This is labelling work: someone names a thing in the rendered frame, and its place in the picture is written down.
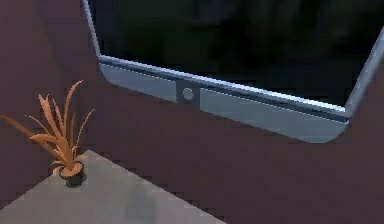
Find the silver framed television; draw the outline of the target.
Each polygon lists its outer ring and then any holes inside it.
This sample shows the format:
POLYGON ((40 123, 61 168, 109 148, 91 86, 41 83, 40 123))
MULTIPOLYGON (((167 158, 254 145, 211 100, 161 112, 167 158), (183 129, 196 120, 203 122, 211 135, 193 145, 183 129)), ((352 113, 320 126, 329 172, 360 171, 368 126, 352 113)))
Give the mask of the silver framed television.
POLYGON ((384 0, 81 0, 116 86, 309 143, 384 62, 384 0))

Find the grey table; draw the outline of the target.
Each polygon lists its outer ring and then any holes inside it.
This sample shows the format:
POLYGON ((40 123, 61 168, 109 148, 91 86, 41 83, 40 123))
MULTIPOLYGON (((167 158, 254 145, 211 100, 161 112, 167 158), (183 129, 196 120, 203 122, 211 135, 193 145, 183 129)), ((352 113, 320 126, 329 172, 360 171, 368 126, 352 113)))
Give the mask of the grey table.
POLYGON ((226 224, 88 150, 86 181, 50 176, 0 210, 0 224, 226 224))

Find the orange potted house plant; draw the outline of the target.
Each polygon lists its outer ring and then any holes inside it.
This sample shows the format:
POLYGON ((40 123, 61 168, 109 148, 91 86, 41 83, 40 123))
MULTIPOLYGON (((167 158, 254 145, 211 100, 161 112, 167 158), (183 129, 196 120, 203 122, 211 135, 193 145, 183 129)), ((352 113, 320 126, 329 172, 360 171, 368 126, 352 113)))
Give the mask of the orange potted house plant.
POLYGON ((77 188, 86 180, 83 160, 87 156, 79 155, 78 150, 81 148, 82 132, 94 110, 87 114, 80 125, 78 134, 75 134, 75 114, 70 113, 69 110, 72 96, 82 83, 83 81, 79 80, 69 89, 65 97, 63 112, 60 111, 54 98, 50 98, 49 95, 46 97, 41 94, 38 95, 48 127, 33 116, 28 116, 28 118, 34 120, 44 130, 43 133, 34 133, 11 117, 0 114, 0 119, 25 134, 31 141, 42 146, 55 158, 52 162, 52 166, 54 166, 52 175, 58 175, 69 188, 77 188))

